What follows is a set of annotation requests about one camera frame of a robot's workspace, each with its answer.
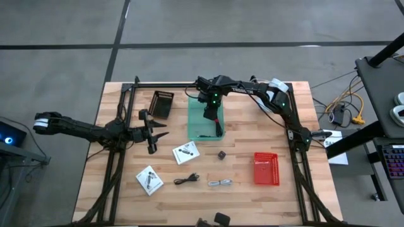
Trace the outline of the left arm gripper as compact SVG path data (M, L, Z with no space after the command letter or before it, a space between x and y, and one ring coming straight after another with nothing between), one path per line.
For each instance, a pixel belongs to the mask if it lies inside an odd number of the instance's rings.
M147 109L139 111L139 119L144 122L143 127L132 128L132 141L134 143L140 143L143 141L148 142L148 153L154 154L157 151L157 141L159 138L168 134L168 132L163 132L160 134L153 135L153 128L155 127L166 127L166 124L158 123L154 120L149 119L149 113Z

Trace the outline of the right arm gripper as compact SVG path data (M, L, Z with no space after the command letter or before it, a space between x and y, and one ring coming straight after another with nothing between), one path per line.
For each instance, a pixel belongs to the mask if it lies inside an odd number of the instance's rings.
M221 105L222 95L218 88L210 88L205 90L206 107L212 108L211 110L205 109L204 118L218 121L218 109Z

